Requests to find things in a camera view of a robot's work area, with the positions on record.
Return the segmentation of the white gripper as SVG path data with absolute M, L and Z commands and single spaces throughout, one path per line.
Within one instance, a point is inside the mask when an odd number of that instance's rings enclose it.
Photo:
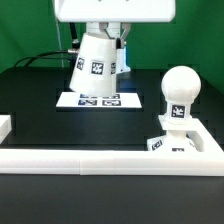
M 54 12 L 61 22 L 100 22 L 100 36 L 108 40 L 115 37 L 107 22 L 124 22 L 118 24 L 116 37 L 116 48 L 123 49 L 130 23 L 170 22 L 176 0 L 54 0 Z

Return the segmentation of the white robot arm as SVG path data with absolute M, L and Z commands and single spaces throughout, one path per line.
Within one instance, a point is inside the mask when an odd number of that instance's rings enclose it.
M 176 0 L 53 0 L 60 22 L 85 23 L 86 32 L 106 32 L 122 42 L 117 53 L 117 72 L 126 72 L 125 39 L 132 23 L 171 22 L 176 14 Z

